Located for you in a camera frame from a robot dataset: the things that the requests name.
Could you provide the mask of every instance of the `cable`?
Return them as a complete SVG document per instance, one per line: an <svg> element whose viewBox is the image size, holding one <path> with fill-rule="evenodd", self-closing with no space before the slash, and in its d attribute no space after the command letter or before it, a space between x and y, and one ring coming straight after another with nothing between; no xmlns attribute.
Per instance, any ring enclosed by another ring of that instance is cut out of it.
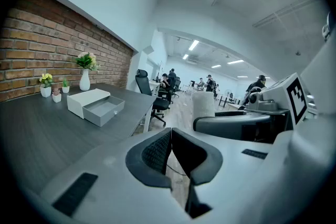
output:
<svg viewBox="0 0 336 224"><path fill-rule="evenodd" d="M167 166L168 166L171 170L173 170L174 172L176 172L176 173L178 173L178 174L180 174L180 175L182 175L182 176L186 176L186 174L181 174L180 172L178 172L178 171L176 171L175 169L171 168L168 164L167 164Z"/></svg>

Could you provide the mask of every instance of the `wooden floor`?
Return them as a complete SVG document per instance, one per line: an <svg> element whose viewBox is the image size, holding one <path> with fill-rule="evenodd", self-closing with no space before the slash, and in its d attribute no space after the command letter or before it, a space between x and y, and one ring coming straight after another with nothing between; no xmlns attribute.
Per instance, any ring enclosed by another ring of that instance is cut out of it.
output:
<svg viewBox="0 0 336 224"><path fill-rule="evenodd" d="M180 97L173 97L172 99L174 103L171 104L171 109L162 111L162 113L164 113L163 119L166 121L166 127L177 127L192 130L193 104L191 95L184 92L179 92L178 94ZM219 101L214 100L214 104L216 112L227 111L228 109L227 105L223 109L223 101L220 106L218 105ZM153 118L149 125L149 131L157 130L162 127L163 123L158 119ZM141 135L142 132L143 125L139 125L133 135ZM166 176L168 176L172 181L173 197L184 208L188 197L190 180L185 175L173 152L171 152L168 158Z"/></svg>

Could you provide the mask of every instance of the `brick wall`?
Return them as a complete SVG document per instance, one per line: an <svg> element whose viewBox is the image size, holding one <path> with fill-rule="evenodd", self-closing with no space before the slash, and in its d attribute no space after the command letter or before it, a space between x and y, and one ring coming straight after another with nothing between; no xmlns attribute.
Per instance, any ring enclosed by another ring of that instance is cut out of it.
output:
<svg viewBox="0 0 336 224"><path fill-rule="evenodd" d="M0 102L39 92L42 73L58 87L63 77L79 85L75 58L82 51L93 52L100 65L89 71L91 83L126 87L132 49L56 0L18 0L1 31Z"/></svg>

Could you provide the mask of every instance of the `man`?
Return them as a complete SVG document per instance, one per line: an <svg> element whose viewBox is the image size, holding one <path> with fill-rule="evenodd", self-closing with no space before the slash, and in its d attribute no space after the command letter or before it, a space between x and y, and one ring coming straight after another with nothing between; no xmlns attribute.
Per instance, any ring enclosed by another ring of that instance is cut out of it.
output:
<svg viewBox="0 0 336 224"><path fill-rule="evenodd" d="M200 82L197 84L197 89L203 88L204 84L203 78L200 78Z"/></svg>
<svg viewBox="0 0 336 224"><path fill-rule="evenodd" d="M206 91L213 92L215 88L214 80L212 79L211 75L208 75L208 81L205 83Z"/></svg>
<svg viewBox="0 0 336 224"><path fill-rule="evenodd" d="M247 89L242 102L242 105L245 106L249 102L250 94L253 92L260 92L262 88L265 88L266 77L264 75L260 75L258 80L252 83Z"/></svg>
<svg viewBox="0 0 336 224"><path fill-rule="evenodd" d="M169 74L168 74L168 77L174 77L174 79L176 79L176 74L175 74L175 69L174 68L172 68L172 70L169 72Z"/></svg>
<svg viewBox="0 0 336 224"><path fill-rule="evenodd" d="M162 97L163 94L166 94L169 104L172 101L172 95L173 95L173 89L170 86L171 83L172 83L172 79L170 79L166 73L162 74L162 81L160 83L159 91L164 91L167 93L159 92L159 97Z"/></svg>
<svg viewBox="0 0 336 224"><path fill-rule="evenodd" d="M215 85L217 85L215 88L214 88L214 99L217 100L217 96L218 96L218 93L219 92L219 84L216 84L216 81L214 81Z"/></svg>

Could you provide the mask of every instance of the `flower pot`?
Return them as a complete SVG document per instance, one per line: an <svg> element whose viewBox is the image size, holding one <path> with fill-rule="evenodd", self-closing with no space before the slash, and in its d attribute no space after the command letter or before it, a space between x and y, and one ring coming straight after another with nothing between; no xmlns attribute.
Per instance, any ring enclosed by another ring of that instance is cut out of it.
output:
<svg viewBox="0 0 336 224"><path fill-rule="evenodd" d="M79 82L79 88L82 91L87 91L90 89L89 69L83 69L83 75Z"/></svg>
<svg viewBox="0 0 336 224"><path fill-rule="evenodd" d="M68 87L62 87L62 92L63 93L68 93L69 89L70 89L70 86L68 86Z"/></svg>
<svg viewBox="0 0 336 224"><path fill-rule="evenodd" d="M52 95L52 99L55 103L58 103L61 101L61 98L62 98L62 94L59 94L59 95Z"/></svg>
<svg viewBox="0 0 336 224"><path fill-rule="evenodd" d="M40 87L40 90L43 97L49 97L51 95L51 87Z"/></svg>

